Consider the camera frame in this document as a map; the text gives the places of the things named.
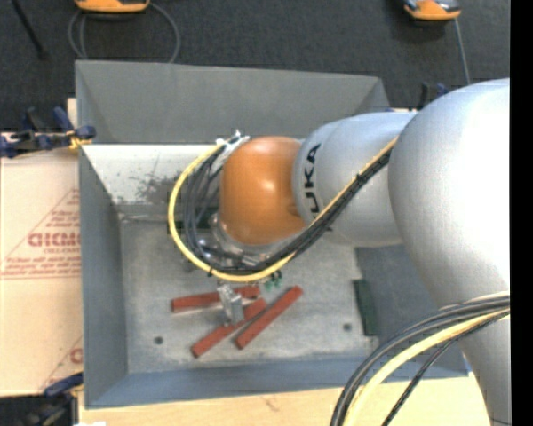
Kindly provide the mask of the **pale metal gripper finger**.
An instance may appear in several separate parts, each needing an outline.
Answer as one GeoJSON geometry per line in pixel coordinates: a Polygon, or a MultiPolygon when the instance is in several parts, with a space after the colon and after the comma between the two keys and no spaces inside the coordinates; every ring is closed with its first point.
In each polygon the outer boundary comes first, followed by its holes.
{"type": "Polygon", "coordinates": [[[227,317],[232,325],[243,321],[243,299],[240,294],[233,294],[227,299],[227,317]]]}
{"type": "Polygon", "coordinates": [[[234,291],[227,284],[218,284],[217,292],[225,314],[232,313],[232,299],[234,298],[234,291]]]}

